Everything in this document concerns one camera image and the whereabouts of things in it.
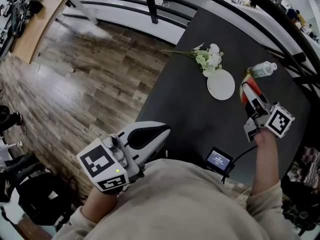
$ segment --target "wooden desk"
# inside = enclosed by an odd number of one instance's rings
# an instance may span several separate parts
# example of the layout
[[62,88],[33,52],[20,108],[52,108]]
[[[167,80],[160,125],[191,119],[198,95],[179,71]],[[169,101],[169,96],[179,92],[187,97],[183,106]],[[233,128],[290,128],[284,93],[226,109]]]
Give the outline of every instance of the wooden desk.
[[[39,0],[43,5],[42,10],[38,14],[33,15],[29,20],[22,36],[16,41],[12,53],[28,64],[36,62],[46,64],[53,68],[58,66],[59,69],[63,68],[64,70],[73,72],[74,69],[70,65],[61,63],[57,65],[52,61],[39,59],[37,54],[41,41],[46,36],[49,27],[56,19],[58,13],[64,8],[67,1],[68,0]],[[98,24],[97,19],[89,13],[79,0],[70,1],[95,25]]]
[[[277,138],[279,173],[283,177],[301,143],[310,104],[284,67],[249,35],[217,15],[198,9],[175,51],[190,51],[204,44],[217,44],[224,52],[222,67],[235,81],[231,98],[213,98],[194,58],[173,53],[142,107],[137,121],[158,121],[171,126],[165,143],[170,154],[180,157],[198,155],[205,159],[213,146],[236,158],[255,144],[248,143],[244,124],[248,117],[239,97],[245,69],[258,63],[276,63],[278,69],[256,82],[270,102],[280,102],[294,117],[288,133]],[[231,179],[250,186],[256,167],[256,150],[239,159]]]

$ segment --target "human arm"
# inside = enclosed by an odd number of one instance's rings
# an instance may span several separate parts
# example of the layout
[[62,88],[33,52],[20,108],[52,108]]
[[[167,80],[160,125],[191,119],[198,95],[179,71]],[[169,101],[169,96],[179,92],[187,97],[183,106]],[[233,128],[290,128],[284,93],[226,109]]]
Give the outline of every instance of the human arm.
[[116,205],[116,194],[104,194],[94,186],[84,206],[76,210],[69,223],[63,225],[53,239],[83,239]]
[[257,145],[255,177],[246,210],[271,240],[295,239],[297,236],[291,222],[282,214],[276,137],[269,130],[262,129],[254,140]]

